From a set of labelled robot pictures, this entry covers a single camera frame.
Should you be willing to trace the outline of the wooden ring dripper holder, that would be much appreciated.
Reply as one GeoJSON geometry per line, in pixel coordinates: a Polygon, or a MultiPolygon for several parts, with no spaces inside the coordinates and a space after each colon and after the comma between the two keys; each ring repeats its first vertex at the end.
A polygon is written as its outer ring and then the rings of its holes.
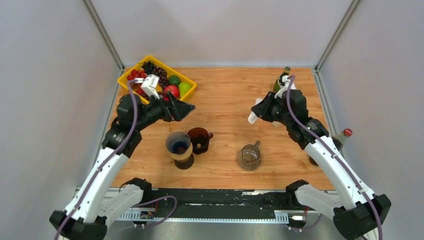
{"type": "Polygon", "coordinates": [[[184,163],[184,162],[187,162],[189,158],[192,156],[193,148],[191,146],[187,149],[181,147],[177,150],[177,153],[173,153],[169,151],[168,154],[173,160],[180,163],[184,163]]]}

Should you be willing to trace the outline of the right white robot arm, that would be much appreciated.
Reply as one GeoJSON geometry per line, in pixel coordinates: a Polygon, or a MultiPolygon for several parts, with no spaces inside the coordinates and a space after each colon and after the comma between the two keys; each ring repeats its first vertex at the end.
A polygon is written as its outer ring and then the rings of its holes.
{"type": "Polygon", "coordinates": [[[382,224],[391,201],[385,194],[377,195],[348,165],[324,125],[309,116],[300,90],[288,90],[282,95],[270,91],[265,98],[258,98],[249,122],[256,119],[283,124],[289,137],[318,164],[337,192],[329,195],[298,180],[286,187],[285,201],[290,208],[311,207],[332,219],[347,240],[383,239],[382,224]]]}

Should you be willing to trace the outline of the white paper coffee filter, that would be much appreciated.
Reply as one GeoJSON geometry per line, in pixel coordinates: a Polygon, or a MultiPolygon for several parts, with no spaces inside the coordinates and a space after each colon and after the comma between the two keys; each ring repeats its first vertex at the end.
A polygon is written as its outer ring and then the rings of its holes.
{"type": "MultiPolygon", "coordinates": [[[[257,105],[257,104],[259,104],[261,101],[262,101],[263,99],[262,98],[257,98],[256,99],[256,101],[255,101],[255,105],[257,105]]],[[[248,118],[247,118],[247,120],[248,120],[248,122],[252,125],[252,124],[254,124],[257,120],[258,120],[259,118],[258,118],[258,116],[253,112],[253,111],[251,111],[250,112],[250,114],[249,114],[249,116],[248,116],[248,118]]],[[[277,121],[273,121],[272,122],[272,125],[275,127],[275,128],[278,128],[279,126],[281,126],[282,124],[280,123],[280,122],[277,122],[277,121]]]]}

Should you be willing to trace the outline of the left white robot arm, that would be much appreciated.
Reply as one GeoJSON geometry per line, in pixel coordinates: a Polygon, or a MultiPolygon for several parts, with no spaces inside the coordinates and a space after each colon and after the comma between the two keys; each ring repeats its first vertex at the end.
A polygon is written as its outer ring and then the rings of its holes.
{"type": "Polygon", "coordinates": [[[159,120],[180,122],[195,110],[193,104],[176,99],[151,99],[143,104],[129,93],[120,98],[116,118],[107,131],[95,164],[78,193],[63,210],[55,210],[49,221],[54,239],[102,240],[108,228],[128,209],[153,202],[152,185],[134,178],[109,200],[104,200],[121,168],[142,140],[141,131],[159,120]]]}

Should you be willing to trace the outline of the blue ribbed glass dripper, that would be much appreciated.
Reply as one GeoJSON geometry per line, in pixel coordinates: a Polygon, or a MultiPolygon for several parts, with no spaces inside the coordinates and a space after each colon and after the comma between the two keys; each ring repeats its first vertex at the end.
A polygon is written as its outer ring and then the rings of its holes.
{"type": "Polygon", "coordinates": [[[165,140],[166,149],[172,154],[183,154],[191,146],[189,135],[183,131],[172,132],[165,140]]]}

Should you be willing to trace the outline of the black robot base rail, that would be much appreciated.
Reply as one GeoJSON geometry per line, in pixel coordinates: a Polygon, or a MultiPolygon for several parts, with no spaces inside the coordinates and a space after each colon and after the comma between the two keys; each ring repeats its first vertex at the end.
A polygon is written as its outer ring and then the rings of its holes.
{"type": "Polygon", "coordinates": [[[155,220],[189,222],[267,222],[292,228],[306,225],[310,208],[295,203],[284,190],[158,188],[148,191],[141,212],[155,220]]]}

